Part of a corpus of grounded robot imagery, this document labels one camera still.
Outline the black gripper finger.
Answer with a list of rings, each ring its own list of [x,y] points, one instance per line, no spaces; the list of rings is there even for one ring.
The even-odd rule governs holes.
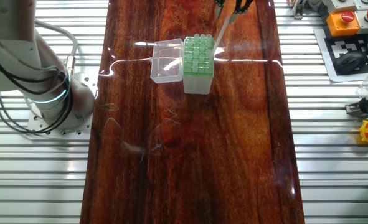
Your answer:
[[[219,18],[224,7],[225,0],[215,0],[215,4],[217,6],[215,16]]]
[[[239,14],[246,13],[252,2],[253,0],[246,0],[245,3],[242,4],[242,0],[236,0],[235,9],[234,9],[233,14],[230,17],[229,23],[230,24],[233,23]]]

